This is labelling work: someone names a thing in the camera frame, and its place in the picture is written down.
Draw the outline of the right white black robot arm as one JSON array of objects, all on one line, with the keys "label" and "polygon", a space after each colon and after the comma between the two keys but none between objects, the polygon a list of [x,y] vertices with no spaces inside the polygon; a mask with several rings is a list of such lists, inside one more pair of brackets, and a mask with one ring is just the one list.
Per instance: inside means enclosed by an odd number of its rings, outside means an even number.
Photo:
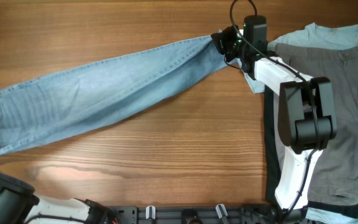
[{"label": "right white black robot arm", "polygon": [[247,16],[242,30],[233,24],[211,38],[225,63],[240,60],[240,70],[279,97],[277,129],[285,157],[275,199],[278,220],[292,221],[291,212],[307,206],[316,161],[337,133],[331,82],[298,72],[269,50],[264,16]]}]

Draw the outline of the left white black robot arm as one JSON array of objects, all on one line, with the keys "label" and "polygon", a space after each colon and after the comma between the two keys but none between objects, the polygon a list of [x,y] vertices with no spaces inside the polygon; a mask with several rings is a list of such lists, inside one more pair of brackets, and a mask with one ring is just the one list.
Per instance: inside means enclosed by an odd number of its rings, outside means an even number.
[{"label": "left white black robot arm", "polygon": [[118,216],[91,200],[67,200],[35,193],[33,186],[0,173],[0,224],[117,224]]}]

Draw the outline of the light blue denim jeans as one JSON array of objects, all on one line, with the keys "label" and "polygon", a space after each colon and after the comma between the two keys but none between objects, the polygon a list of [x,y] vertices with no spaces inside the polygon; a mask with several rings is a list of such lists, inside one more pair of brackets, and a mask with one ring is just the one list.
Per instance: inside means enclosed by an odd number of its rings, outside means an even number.
[{"label": "light blue denim jeans", "polygon": [[225,65],[201,36],[11,85],[0,90],[0,156],[117,123]]}]

